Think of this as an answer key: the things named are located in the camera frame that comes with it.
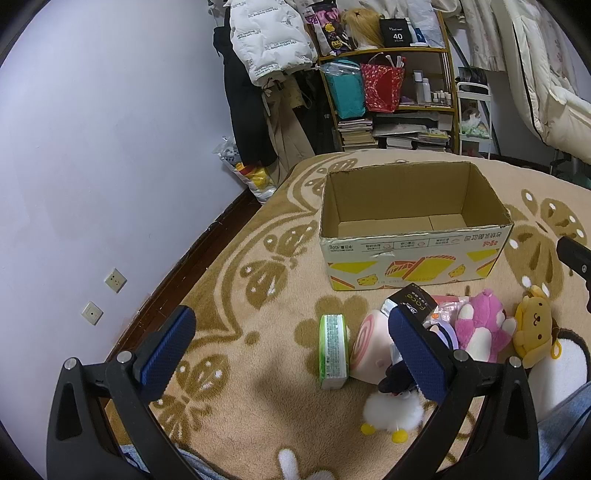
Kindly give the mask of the yellow dog plush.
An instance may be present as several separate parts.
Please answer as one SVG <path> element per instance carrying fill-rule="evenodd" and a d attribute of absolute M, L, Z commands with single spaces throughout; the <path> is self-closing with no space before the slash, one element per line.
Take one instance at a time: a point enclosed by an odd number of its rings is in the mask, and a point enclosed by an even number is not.
<path fill-rule="evenodd" d="M 543 290 L 533 285 L 517 305 L 513 346 L 524 369 L 531 369 L 546 358 L 562 355 L 559 327 L 553 319 L 550 301 Z"/>

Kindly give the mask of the pink bear plush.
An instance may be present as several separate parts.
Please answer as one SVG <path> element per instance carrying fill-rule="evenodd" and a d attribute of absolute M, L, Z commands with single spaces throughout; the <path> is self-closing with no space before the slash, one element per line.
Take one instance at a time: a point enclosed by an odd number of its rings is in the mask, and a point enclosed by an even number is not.
<path fill-rule="evenodd" d="M 470 297 L 460 309 L 454 329 L 460 348 L 475 361 L 496 363 L 511 342 L 516 320 L 506 315 L 504 305 L 491 289 Z"/>

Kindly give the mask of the pink swirl roll plush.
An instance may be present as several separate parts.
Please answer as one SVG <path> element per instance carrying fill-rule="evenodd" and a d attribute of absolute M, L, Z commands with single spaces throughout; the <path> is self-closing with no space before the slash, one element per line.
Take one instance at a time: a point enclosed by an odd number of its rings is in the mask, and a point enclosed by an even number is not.
<path fill-rule="evenodd" d="M 349 376 L 378 385 L 387 369 L 402 356 L 389 333 L 388 318 L 380 310 L 372 310 L 363 320 L 349 356 Z"/>

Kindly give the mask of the black face mask box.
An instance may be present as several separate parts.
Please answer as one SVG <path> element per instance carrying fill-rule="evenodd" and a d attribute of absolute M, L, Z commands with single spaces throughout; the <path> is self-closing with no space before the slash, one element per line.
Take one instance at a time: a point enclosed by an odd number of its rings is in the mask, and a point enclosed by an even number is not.
<path fill-rule="evenodd" d="M 406 306 L 413 316 L 423 325 L 431 318 L 438 304 L 424 289 L 411 283 L 396 291 L 384 300 L 380 311 L 389 317 L 390 313 L 399 306 Z"/>

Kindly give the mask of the green tissue pack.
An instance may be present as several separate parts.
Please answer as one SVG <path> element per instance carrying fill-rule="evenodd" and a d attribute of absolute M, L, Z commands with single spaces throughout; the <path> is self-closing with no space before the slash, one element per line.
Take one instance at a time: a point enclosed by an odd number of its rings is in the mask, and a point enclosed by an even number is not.
<path fill-rule="evenodd" d="M 344 315 L 322 315 L 318 326 L 318 381 L 322 390 L 341 389 L 348 380 L 348 340 Z"/>

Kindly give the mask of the purple haired doll plush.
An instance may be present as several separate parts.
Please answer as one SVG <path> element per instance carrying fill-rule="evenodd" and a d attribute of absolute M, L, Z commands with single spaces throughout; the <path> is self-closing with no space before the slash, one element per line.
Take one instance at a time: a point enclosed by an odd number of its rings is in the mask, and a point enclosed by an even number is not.
<path fill-rule="evenodd" d="M 454 351 L 460 348 L 457 334 L 449 322 L 430 320 L 424 323 L 424 327 L 436 334 L 450 350 Z"/>

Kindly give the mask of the white penguin plush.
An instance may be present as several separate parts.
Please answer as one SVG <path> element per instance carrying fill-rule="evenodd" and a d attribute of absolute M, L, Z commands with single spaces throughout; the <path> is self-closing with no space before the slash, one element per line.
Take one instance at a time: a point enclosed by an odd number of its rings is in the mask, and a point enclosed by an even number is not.
<path fill-rule="evenodd" d="M 390 365 L 378 391 L 370 394 L 363 407 L 360 431 L 365 436 L 386 431 L 391 441 L 405 443 L 423 421 L 424 408 L 417 383 L 404 360 Z"/>

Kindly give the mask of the pink wrapped package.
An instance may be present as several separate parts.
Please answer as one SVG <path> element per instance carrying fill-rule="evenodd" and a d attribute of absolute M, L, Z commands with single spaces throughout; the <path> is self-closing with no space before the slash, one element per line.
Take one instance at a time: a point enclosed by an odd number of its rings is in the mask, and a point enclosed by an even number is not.
<path fill-rule="evenodd" d="M 434 299 L 437 303 L 435 310 L 425 320 L 425 325 L 433 325 L 436 322 L 447 322 L 454 325 L 462 307 L 469 302 L 469 296 L 441 296 L 436 295 Z"/>

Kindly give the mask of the cream folded quilt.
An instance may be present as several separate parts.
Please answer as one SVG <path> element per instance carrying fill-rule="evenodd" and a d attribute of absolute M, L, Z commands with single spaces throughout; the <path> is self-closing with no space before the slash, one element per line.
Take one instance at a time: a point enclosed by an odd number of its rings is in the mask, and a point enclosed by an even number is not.
<path fill-rule="evenodd" d="M 590 103 L 577 95 L 564 35 L 537 1 L 493 1 L 516 108 L 546 145 L 590 162 Z"/>

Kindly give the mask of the open cardboard box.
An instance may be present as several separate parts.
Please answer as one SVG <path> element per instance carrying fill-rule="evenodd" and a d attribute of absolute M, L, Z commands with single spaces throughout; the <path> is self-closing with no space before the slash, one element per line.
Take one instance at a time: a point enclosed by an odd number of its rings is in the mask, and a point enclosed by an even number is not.
<path fill-rule="evenodd" d="M 486 278 L 513 221 L 469 161 L 363 166 L 328 174 L 318 238 L 335 291 Z"/>

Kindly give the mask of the black box numbered 40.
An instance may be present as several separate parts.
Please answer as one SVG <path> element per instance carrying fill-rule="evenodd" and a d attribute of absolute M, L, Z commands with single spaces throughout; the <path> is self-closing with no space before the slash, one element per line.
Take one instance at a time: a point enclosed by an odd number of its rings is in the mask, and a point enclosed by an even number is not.
<path fill-rule="evenodd" d="M 412 34 L 405 18 L 381 19 L 380 30 L 386 48 L 409 47 L 412 43 Z"/>

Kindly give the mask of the teal gift bag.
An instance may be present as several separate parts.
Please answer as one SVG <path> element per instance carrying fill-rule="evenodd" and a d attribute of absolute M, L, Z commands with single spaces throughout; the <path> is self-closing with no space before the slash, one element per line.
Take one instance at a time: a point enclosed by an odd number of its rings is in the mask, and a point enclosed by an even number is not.
<path fill-rule="evenodd" d="M 325 74 L 339 118 L 363 117 L 366 109 L 360 65 L 349 60 L 336 60 L 325 63 L 320 69 Z"/>

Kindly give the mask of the plastic bag with toys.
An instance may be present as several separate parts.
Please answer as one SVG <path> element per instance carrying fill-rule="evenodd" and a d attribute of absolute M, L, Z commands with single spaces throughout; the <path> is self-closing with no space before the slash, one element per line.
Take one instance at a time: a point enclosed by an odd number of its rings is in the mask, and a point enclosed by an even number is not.
<path fill-rule="evenodd" d="M 222 164 L 249 188 L 260 204 L 266 203 L 276 192 L 276 184 L 273 183 L 263 166 L 259 164 L 245 165 L 242 162 L 238 146 L 232 137 L 223 137 L 221 144 L 218 144 L 213 152 Z"/>

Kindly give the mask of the black hanging coat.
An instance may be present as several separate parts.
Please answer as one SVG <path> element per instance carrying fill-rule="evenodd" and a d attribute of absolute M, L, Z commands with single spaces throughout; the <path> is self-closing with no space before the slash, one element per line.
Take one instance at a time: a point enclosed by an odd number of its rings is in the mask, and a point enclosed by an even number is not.
<path fill-rule="evenodd" d="M 213 46 L 223 60 L 223 77 L 230 121 L 238 153 L 245 165 L 269 167 L 276 161 L 264 114 L 262 89 L 252 84 L 245 65 L 230 41 L 230 12 L 225 10 L 223 25 L 213 30 Z"/>

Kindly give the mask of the white puffer jacket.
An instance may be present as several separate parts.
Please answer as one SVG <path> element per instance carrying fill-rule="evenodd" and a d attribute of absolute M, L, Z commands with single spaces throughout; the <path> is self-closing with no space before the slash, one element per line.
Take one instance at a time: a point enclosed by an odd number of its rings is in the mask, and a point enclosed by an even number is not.
<path fill-rule="evenodd" d="M 289 1 L 228 1 L 225 7 L 233 51 L 254 86 L 283 82 L 317 62 L 304 19 Z"/>

